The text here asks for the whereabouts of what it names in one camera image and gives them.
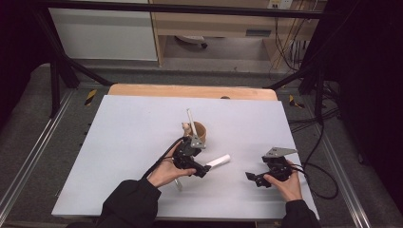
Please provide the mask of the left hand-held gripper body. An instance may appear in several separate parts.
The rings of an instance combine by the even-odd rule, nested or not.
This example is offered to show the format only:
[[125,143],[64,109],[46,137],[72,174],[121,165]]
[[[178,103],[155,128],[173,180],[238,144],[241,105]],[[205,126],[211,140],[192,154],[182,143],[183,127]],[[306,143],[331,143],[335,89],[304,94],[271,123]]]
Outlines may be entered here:
[[194,158],[201,152],[200,148],[193,148],[191,146],[191,139],[189,137],[181,137],[181,143],[176,147],[172,155],[174,165],[179,169],[193,168],[196,172],[203,171],[203,165],[194,161]]

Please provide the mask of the tan cup with animal figure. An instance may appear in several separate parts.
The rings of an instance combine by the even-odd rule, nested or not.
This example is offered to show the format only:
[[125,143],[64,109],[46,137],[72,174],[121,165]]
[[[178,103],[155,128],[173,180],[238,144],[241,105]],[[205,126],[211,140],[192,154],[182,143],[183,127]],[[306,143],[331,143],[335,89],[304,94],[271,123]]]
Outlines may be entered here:
[[[196,127],[196,132],[203,143],[206,142],[206,128],[199,122],[194,122]],[[182,123],[183,135],[185,137],[191,137],[193,135],[193,130],[190,123]]]

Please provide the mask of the long white pen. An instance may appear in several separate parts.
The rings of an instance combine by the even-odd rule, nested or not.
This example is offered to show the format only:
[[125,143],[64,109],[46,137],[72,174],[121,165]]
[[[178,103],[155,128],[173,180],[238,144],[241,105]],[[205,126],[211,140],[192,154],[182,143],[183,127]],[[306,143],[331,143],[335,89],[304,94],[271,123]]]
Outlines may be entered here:
[[194,124],[193,116],[192,116],[192,113],[191,113],[190,108],[187,108],[187,109],[186,109],[186,113],[187,113],[187,117],[188,117],[188,120],[189,120],[189,123],[190,123],[190,127],[191,127],[192,139],[198,140],[198,139],[199,139],[199,136],[198,136],[198,134],[197,134],[197,129],[196,129],[196,126],[195,126],[195,124]]

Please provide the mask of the white table mat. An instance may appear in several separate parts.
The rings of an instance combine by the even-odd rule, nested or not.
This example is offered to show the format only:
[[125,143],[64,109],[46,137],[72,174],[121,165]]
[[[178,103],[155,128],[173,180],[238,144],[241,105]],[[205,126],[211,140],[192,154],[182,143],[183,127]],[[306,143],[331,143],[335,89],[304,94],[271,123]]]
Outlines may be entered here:
[[258,187],[262,156],[273,147],[295,146],[279,101],[106,95],[52,210],[55,217],[96,217],[124,180],[138,180],[195,120],[206,129],[197,162],[223,155],[230,161],[204,178],[182,177],[162,187],[161,220],[268,220],[285,215],[274,187]]

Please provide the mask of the light wooden desk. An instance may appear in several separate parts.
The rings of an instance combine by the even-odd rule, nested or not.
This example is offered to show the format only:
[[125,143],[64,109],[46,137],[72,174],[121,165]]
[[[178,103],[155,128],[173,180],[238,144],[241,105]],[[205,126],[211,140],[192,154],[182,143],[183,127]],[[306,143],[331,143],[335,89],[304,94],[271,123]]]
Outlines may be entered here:
[[[194,5],[231,8],[268,9],[269,0],[149,0],[151,4]],[[323,10],[326,0],[293,0],[289,10]],[[275,68],[281,67],[294,41],[309,41],[317,28],[317,19],[272,18],[212,14],[153,12],[156,35],[204,37],[252,37],[266,47]]]

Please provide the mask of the wooden table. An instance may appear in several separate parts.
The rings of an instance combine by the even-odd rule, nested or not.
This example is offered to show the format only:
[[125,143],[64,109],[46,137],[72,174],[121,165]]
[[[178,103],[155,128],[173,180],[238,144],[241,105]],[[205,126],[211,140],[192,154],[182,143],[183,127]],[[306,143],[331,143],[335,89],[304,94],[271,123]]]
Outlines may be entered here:
[[195,85],[112,85],[108,95],[276,101],[272,89]]

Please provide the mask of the person's right hand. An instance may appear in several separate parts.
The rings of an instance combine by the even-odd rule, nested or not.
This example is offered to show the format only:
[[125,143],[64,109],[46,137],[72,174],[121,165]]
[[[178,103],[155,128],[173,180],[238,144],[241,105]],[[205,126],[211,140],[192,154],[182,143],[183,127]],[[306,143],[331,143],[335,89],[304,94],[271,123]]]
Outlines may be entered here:
[[302,200],[302,193],[297,170],[293,170],[288,180],[285,181],[277,180],[269,174],[266,174],[263,177],[266,181],[276,186],[286,202]]

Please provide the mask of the white power strip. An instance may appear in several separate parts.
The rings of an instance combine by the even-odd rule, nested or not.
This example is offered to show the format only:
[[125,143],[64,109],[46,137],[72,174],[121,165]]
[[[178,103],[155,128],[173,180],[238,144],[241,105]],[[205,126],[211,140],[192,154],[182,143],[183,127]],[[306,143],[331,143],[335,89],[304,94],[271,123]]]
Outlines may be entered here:
[[268,9],[288,10],[291,8],[293,0],[269,0]]

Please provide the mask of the black metal frame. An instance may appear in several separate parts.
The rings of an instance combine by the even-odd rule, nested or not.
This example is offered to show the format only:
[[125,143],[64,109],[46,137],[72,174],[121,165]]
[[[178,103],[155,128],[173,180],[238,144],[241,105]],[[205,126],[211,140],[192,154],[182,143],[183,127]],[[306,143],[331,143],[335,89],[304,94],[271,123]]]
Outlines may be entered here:
[[74,69],[84,73],[87,77],[95,80],[103,86],[112,86],[113,83],[102,78],[86,67],[72,60],[62,48],[58,39],[58,34],[50,28],[44,16],[44,11],[48,8],[69,9],[69,10],[111,10],[111,11],[139,11],[139,12],[162,12],[178,14],[212,14],[231,16],[255,16],[273,18],[303,18],[322,19],[332,17],[332,13],[307,10],[290,9],[251,9],[251,8],[231,8],[213,6],[191,6],[172,4],[149,4],[149,3],[122,3],[122,2],[99,2],[99,1],[71,1],[71,0],[32,0],[27,3],[27,7],[33,17],[33,21],[38,25],[46,37],[52,60],[51,68],[51,88],[52,88],[52,112],[50,117],[54,117],[60,108],[58,76],[61,76],[68,87],[75,88],[79,85]]

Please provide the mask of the white cabinet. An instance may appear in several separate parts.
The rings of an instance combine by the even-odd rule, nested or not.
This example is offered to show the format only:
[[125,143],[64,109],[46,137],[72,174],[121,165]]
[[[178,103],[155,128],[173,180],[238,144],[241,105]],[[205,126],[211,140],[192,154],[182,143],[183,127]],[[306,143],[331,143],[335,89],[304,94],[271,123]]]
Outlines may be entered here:
[[149,12],[50,9],[70,58],[89,60],[158,59]]

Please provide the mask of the short white cylinder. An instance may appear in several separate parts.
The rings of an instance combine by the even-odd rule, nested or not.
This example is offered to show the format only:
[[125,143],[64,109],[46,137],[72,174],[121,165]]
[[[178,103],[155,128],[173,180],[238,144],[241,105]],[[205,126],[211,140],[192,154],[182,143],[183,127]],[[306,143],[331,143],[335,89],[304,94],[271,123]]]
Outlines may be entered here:
[[207,165],[210,168],[214,168],[214,167],[220,166],[222,164],[225,164],[225,163],[229,162],[230,160],[231,160],[231,157],[228,154],[226,154],[224,156],[221,156],[215,160],[208,162]]

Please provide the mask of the aluminium floor rail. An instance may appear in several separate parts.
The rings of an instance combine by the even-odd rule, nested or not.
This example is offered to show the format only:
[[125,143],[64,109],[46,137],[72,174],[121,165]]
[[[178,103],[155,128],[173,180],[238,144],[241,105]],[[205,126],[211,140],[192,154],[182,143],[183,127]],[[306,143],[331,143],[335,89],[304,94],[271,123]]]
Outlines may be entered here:
[[339,186],[341,195],[349,209],[350,215],[355,223],[356,228],[372,228],[372,225],[363,209],[360,200],[353,188],[350,179],[347,176],[340,160],[336,155],[336,151],[332,146],[329,137],[324,131],[324,126],[317,124],[316,131],[321,137],[323,154],[325,155],[332,171],[335,174],[336,181]]
[[48,142],[59,125],[59,122],[64,117],[71,98],[75,93],[75,89],[69,89],[64,94],[62,101],[60,102],[60,109],[56,112],[54,117],[48,120],[44,130],[41,132],[35,145],[29,151],[24,163],[10,184],[10,187],[6,191],[4,197],[0,200],[0,226],[6,221],[6,218],[9,215],[14,203],[18,199],[33,169],[35,168],[36,163],[40,160],[40,157],[46,149]]

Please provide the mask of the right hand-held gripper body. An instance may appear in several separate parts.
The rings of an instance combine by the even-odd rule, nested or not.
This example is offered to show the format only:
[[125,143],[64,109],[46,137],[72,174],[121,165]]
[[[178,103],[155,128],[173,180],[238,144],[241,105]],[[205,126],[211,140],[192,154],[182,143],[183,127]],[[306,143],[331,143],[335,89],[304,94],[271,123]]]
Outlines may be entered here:
[[287,181],[292,174],[291,165],[286,160],[286,155],[297,153],[296,149],[272,147],[263,157],[262,161],[268,166],[268,175],[278,181]]

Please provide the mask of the yellow black tape strip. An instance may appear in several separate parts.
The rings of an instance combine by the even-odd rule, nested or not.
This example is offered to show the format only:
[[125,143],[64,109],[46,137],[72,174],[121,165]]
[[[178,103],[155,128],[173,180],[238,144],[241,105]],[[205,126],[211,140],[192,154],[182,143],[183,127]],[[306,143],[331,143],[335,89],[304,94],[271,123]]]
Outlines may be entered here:
[[85,105],[90,105],[91,104],[91,102],[92,102],[93,98],[95,97],[96,93],[97,93],[97,89],[92,89],[92,90],[89,91],[89,93],[88,93],[88,95],[86,97]]
[[298,107],[298,108],[305,108],[305,105],[302,104],[302,103],[298,103],[298,102],[295,100],[294,96],[291,95],[291,94],[289,95],[289,105],[290,105],[290,106],[295,106],[295,107]]

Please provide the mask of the person's left hand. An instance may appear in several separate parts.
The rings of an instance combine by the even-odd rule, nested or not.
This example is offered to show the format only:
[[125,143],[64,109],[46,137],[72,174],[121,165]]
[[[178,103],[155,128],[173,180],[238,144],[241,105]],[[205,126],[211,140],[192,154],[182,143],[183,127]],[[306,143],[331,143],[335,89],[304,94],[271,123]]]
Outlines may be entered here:
[[179,177],[191,176],[196,173],[194,168],[177,168],[171,158],[173,153],[174,149],[171,149],[160,164],[147,177],[147,180],[156,188],[167,185]]

